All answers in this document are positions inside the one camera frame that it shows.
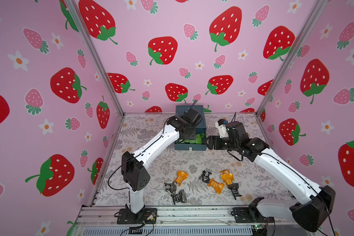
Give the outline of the teal drawer cabinet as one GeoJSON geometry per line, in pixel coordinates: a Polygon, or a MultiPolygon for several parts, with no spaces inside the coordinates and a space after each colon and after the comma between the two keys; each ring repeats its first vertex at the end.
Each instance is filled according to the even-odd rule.
{"type": "Polygon", "coordinates": [[[205,151],[207,149],[203,143],[207,130],[204,107],[203,105],[194,105],[192,109],[200,114],[200,117],[196,119],[198,124],[192,127],[192,131],[187,135],[180,135],[180,138],[175,141],[175,150],[205,151]]]}

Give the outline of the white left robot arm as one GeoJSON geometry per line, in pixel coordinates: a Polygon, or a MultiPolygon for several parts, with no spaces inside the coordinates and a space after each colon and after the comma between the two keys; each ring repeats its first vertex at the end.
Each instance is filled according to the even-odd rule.
{"type": "Polygon", "coordinates": [[[190,108],[181,117],[174,115],[166,120],[160,132],[134,153],[125,152],[122,156],[121,174],[129,188],[129,201],[126,209],[138,215],[145,208],[144,191],[150,181],[148,168],[152,162],[180,137],[190,137],[196,127],[204,120],[204,115],[190,108]]]}

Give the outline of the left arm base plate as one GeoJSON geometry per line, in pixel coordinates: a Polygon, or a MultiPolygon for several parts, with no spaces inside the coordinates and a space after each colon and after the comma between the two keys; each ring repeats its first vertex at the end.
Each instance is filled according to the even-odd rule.
{"type": "Polygon", "coordinates": [[[130,209],[123,208],[119,212],[115,213],[117,218],[117,224],[154,224],[157,219],[157,208],[143,208],[138,213],[132,213],[130,209]]]}

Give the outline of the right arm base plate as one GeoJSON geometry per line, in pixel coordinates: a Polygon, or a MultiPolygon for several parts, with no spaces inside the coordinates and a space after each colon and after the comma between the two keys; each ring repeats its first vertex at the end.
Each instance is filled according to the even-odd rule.
{"type": "Polygon", "coordinates": [[[257,210],[257,206],[264,197],[258,197],[248,206],[235,207],[231,211],[231,215],[235,218],[236,223],[274,223],[273,217],[262,216],[257,210]]]}

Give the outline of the green cookie packet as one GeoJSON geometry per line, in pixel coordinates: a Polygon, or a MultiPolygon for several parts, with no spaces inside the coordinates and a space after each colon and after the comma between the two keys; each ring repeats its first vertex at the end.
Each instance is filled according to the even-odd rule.
{"type": "Polygon", "coordinates": [[[204,138],[206,138],[206,134],[201,133],[201,134],[196,134],[196,138],[194,140],[180,140],[179,143],[202,145],[204,138]]]}

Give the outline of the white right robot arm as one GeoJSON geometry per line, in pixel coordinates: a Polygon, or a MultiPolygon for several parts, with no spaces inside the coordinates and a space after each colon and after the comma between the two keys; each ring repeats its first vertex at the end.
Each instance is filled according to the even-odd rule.
{"type": "Polygon", "coordinates": [[[329,218],[336,195],[333,188],[328,185],[321,187],[302,176],[262,139],[250,138],[242,123],[228,123],[221,119],[215,126],[219,135],[203,139],[208,149],[226,150],[228,153],[235,151],[248,158],[272,174],[295,198],[293,201],[256,198],[248,210],[253,221],[261,216],[277,217],[295,221],[303,229],[314,233],[329,218]]]}

